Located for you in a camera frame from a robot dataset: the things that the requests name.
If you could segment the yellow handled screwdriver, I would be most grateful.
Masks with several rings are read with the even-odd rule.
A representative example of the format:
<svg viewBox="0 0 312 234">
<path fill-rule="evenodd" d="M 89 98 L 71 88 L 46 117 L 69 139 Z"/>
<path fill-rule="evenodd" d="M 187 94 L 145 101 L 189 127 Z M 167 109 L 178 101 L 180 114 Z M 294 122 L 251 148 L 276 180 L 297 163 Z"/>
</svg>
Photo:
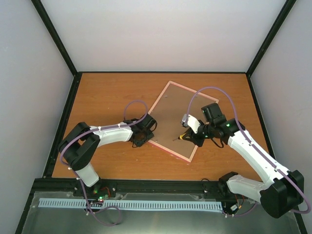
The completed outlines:
<svg viewBox="0 0 312 234">
<path fill-rule="evenodd" d="M 182 140 L 182 139 L 183 139 L 183 137 L 184 137 L 184 135 L 180 135 L 180 136 L 178 136 L 177 138 L 173 139 L 173 141 L 176 141 L 176 140 Z"/>
</svg>

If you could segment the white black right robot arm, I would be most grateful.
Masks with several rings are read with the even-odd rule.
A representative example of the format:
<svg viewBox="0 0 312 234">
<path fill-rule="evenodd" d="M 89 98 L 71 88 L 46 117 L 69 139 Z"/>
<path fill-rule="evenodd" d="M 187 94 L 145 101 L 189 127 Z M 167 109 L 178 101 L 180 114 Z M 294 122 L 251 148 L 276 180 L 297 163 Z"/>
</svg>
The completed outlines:
<svg viewBox="0 0 312 234">
<path fill-rule="evenodd" d="M 246 196 L 261 204 L 273 218 L 279 218 L 304 201 L 304 177 L 290 171 L 270 156 L 236 119 L 227 120 L 218 104 L 201 108 L 206 119 L 198 120 L 184 114 L 181 124 L 187 130 L 179 139 L 201 147 L 205 140 L 220 140 L 219 147 L 228 145 L 239 153 L 260 176 L 261 181 L 244 178 L 236 172 L 222 176 L 218 187 L 223 197 L 234 194 Z"/>
</svg>

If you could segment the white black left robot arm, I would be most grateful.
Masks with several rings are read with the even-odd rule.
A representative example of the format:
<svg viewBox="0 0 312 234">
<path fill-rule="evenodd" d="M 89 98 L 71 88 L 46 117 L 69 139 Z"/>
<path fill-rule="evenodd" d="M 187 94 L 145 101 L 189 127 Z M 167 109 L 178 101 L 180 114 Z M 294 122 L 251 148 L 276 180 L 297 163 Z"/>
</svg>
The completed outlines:
<svg viewBox="0 0 312 234">
<path fill-rule="evenodd" d="M 96 149 L 116 142 L 131 142 L 134 148 L 141 147 L 154 137 L 156 128 L 157 121 L 149 114 L 108 126 L 80 122 L 58 145 L 60 160 L 82 180 L 85 192 L 97 196 L 101 192 L 100 177 L 91 164 Z"/>
</svg>

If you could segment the pink picture frame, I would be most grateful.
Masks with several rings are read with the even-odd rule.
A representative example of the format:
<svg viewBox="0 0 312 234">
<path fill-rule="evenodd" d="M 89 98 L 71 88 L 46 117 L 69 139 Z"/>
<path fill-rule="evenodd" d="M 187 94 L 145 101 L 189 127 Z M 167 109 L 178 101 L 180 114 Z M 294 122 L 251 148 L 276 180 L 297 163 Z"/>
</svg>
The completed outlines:
<svg viewBox="0 0 312 234">
<path fill-rule="evenodd" d="M 154 137 L 149 142 L 173 156 L 191 162 L 197 146 L 177 139 L 186 131 L 181 120 L 190 106 L 189 114 L 204 121 L 201 108 L 212 103 L 218 103 L 218 99 L 169 81 L 149 110 L 149 115 L 157 121 Z"/>
</svg>

